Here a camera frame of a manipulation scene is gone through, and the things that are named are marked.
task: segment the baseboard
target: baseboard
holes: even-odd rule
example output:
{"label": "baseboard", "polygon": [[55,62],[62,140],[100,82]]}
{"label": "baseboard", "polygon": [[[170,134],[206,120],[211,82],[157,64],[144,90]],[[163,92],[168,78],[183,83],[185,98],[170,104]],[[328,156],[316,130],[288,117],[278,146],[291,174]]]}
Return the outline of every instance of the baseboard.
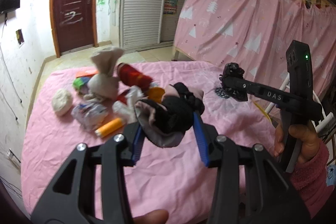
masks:
{"label": "baseboard", "polygon": [[35,85],[33,87],[33,91],[32,91],[31,96],[30,96],[29,106],[28,106],[28,110],[27,110],[26,128],[27,128],[27,125],[28,125],[30,115],[31,115],[32,110],[33,110],[37,88],[39,86],[44,67],[45,67],[46,63],[48,63],[52,60],[55,60],[56,58],[57,58],[57,56],[53,55],[53,56],[48,56],[43,60],[42,66],[41,66],[40,71],[39,71],[39,74],[37,75],[37,78],[36,78],[36,81],[35,81]]}
{"label": "baseboard", "polygon": [[98,47],[107,46],[107,45],[111,45],[111,44],[112,44],[112,42],[110,40],[102,41],[102,42],[98,42]]}
{"label": "baseboard", "polygon": [[162,42],[160,44],[153,44],[153,45],[147,45],[147,46],[125,48],[124,49],[124,54],[131,53],[131,52],[142,52],[142,51],[151,50],[151,49],[154,49],[154,48],[170,47],[172,45],[173,45],[173,41]]}

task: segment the pink curtain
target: pink curtain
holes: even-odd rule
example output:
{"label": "pink curtain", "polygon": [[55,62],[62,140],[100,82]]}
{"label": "pink curtain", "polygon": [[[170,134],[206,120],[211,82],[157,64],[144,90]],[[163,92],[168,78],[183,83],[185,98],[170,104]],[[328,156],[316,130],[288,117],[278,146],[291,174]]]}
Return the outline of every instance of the pink curtain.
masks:
{"label": "pink curtain", "polygon": [[195,60],[245,70],[245,79],[279,88],[292,40],[309,44],[314,90],[332,80],[336,8],[307,9],[302,0],[186,0],[174,45]]}

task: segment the metal screw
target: metal screw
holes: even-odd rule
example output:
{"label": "metal screw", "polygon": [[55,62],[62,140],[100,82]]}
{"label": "metal screw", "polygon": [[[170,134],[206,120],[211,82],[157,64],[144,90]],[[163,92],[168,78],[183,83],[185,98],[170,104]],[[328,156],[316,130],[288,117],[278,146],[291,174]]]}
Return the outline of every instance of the metal screw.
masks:
{"label": "metal screw", "polygon": [[216,141],[219,142],[219,143],[223,143],[223,142],[226,141],[226,136],[224,136],[224,135],[218,135],[216,137]]}
{"label": "metal screw", "polygon": [[116,136],[113,137],[114,141],[119,143],[119,142],[122,142],[124,140],[124,135],[122,134],[117,134]]}
{"label": "metal screw", "polygon": [[77,150],[78,151],[83,151],[86,149],[86,144],[85,143],[80,143],[79,145],[77,145]]}
{"label": "metal screw", "polygon": [[260,151],[264,150],[264,147],[263,147],[262,144],[257,143],[256,145],[254,145],[254,150],[260,152]]}

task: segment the orange cylinder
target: orange cylinder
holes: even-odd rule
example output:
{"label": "orange cylinder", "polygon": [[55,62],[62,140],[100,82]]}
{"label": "orange cylinder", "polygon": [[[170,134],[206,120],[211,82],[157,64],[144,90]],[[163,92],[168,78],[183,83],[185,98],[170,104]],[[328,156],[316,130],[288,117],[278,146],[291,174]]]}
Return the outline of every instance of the orange cylinder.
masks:
{"label": "orange cylinder", "polygon": [[121,128],[124,125],[125,125],[125,121],[122,118],[116,118],[116,119],[112,120],[111,122],[108,122],[107,124],[98,128],[95,131],[95,134],[100,138],[104,138],[107,135],[110,135],[112,132],[118,130],[119,128]]}

